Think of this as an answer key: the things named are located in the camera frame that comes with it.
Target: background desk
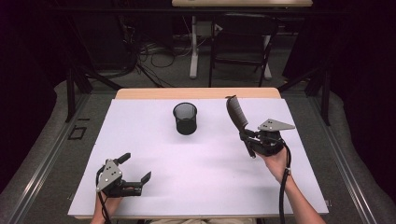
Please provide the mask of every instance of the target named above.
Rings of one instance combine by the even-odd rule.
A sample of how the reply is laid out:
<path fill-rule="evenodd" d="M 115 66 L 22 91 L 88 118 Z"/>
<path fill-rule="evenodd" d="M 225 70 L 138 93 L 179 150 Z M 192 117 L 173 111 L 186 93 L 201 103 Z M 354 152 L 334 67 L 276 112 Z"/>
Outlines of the background desk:
<path fill-rule="evenodd" d="M 311 7 L 311 0 L 172 0 L 174 7 Z M 198 48 L 197 48 L 197 37 L 196 37 L 196 18 L 192 16 L 191 23 L 192 30 L 192 56 L 191 56 L 191 68 L 190 78 L 197 77 L 197 66 L 198 66 Z M 271 71 L 267 64 L 264 72 L 265 78 L 271 78 Z"/>
<path fill-rule="evenodd" d="M 96 171 L 105 159 L 131 152 L 120 166 L 123 179 L 136 181 L 149 171 L 152 176 L 142 196 L 125 198 L 115 217 L 278 216 L 279 184 L 262 160 L 249 157 L 226 111 L 224 97 L 234 94 L 251 130 L 269 117 L 293 123 L 286 102 L 272 88 L 121 90 L 107 112 L 69 215 L 92 215 Z M 123 100 L 130 96 L 134 99 Z M 188 136 L 177 133 L 172 114 L 185 101 L 198 108 L 198 129 Z M 297 130 L 282 136 L 291 148 L 293 174 L 302 192 L 320 213 L 328 213 Z M 285 213 L 292 213 L 287 200 Z"/>

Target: person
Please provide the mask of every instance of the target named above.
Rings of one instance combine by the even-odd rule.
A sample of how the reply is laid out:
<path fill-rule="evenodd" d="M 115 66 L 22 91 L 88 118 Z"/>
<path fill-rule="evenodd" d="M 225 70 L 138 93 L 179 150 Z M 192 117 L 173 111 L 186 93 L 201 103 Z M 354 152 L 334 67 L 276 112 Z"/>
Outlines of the person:
<path fill-rule="evenodd" d="M 286 156 L 287 151 L 285 148 L 281 149 L 279 153 L 273 156 L 263 156 L 257 153 L 265 162 L 265 165 L 268 167 L 271 174 L 275 177 L 276 181 L 279 184 L 282 181 L 283 173 L 286 167 Z M 296 223 L 315 223 L 321 224 L 325 223 L 323 218 L 318 214 L 318 212 L 312 207 L 309 201 L 305 198 L 305 196 L 300 192 L 297 184 L 294 182 L 292 174 L 290 174 L 286 181 L 285 193 L 289 199 L 291 209 L 293 210 L 294 217 L 296 219 Z M 116 212 L 122 198 L 108 198 L 106 200 L 106 209 L 110 217 Z M 245 219 L 239 219 L 235 221 L 227 219 L 218 219 L 218 221 L 209 221 L 209 223 L 248 223 Z M 93 213 L 93 218 L 91 224 L 103 224 L 105 223 L 105 219 L 102 215 L 102 205 L 99 202 L 98 197 L 96 197 L 95 209 Z M 166 220 L 164 222 L 158 221 L 158 223 L 180 223 L 180 222 L 172 222 L 171 220 Z M 186 220 L 184 224 L 194 223 L 193 220 Z"/>

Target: white tabletop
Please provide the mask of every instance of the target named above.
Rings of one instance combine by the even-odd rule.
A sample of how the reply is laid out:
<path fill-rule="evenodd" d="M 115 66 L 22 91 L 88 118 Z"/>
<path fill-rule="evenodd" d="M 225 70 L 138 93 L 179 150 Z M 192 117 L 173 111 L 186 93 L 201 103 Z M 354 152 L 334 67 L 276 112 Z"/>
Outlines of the white tabletop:
<path fill-rule="evenodd" d="M 197 130 L 181 135 L 172 110 L 196 105 Z M 294 124 L 283 99 L 239 98 L 248 129 L 267 119 Z M 262 159 L 251 159 L 227 113 L 225 99 L 113 100 L 69 216 L 93 214 L 95 174 L 106 159 L 131 152 L 119 167 L 122 179 L 139 181 L 152 172 L 142 196 L 125 198 L 114 217 L 198 218 L 278 216 L 279 184 Z M 291 169 L 301 191 L 321 214 L 328 213 L 298 131 L 282 131 L 292 154 Z M 292 214 L 285 197 L 285 214 Z"/>
<path fill-rule="evenodd" d="M 174 7 L 311 7 L 312 0 L 172 0 Z"/>

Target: chair backrest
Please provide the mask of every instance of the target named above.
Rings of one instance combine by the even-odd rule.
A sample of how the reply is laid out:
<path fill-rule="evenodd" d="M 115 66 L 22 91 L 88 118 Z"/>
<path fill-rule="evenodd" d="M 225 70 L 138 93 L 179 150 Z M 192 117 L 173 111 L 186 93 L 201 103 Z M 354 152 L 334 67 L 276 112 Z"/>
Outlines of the chair backrest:
<path fill-rule="evenodd" d="M 270 35 L 277 33 L 276 19 L 250 13 L 224 13 L 217 16 L 214 23 L 222 28 L 222 32 L 241 35 Z"/>

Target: black dark elongated object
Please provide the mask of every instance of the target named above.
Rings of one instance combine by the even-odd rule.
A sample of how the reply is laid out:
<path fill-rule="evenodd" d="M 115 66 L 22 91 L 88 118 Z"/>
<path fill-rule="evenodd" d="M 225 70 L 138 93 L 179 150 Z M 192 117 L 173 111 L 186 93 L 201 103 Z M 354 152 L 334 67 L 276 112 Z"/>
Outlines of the black dark elongated object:
<path fill-rule="evenodd" d="M 274 119 L 268 119 L 258 127 L 258 132 L 248 130 L 246 129 L 248 120 L 242 111 L 238 99 L 235 95 L 229 96 L 227 98 L 226 107 L 228 114 L 230 115 L 233 124 L 238 129 L 239 137 L 245 143 L 247 152 L 251 158 L 256 158 L 255 153 L 260 153 L 264 156 L 273 156 L 282 150 L 283 147 L 287 150 L 286 167 L 285 172 L 283 173 L 282 181 L 280 183 L 279 191 L 279 216 L 280 222 L 284 224 L 285 213 L 283 210 L 283 202 L 286 180 L 290 175 L 291 153 L 286 142 L 282 139 L 280 131 L 294 129 L 294 126 Z"/>
<path fill-rule="evenodd" d="M 107 198 L 140 196 L 142 195 L 143 186 L 149 182 L 151 178 L 151 172 L 148 172 L 140 179 L 140 182 L 126 182 L 123 180 L 119 164 L 123 164 L 130 158 L 131 153 L 128 152 L 118 159 L 106 160 L 106 164 L 96 173 L 96 192 L 102 205 L 102 214 L 106 224 L 111 224 L 111 220 L 106 209 L 106 201 L 102 197 L 102 192 Z"/>

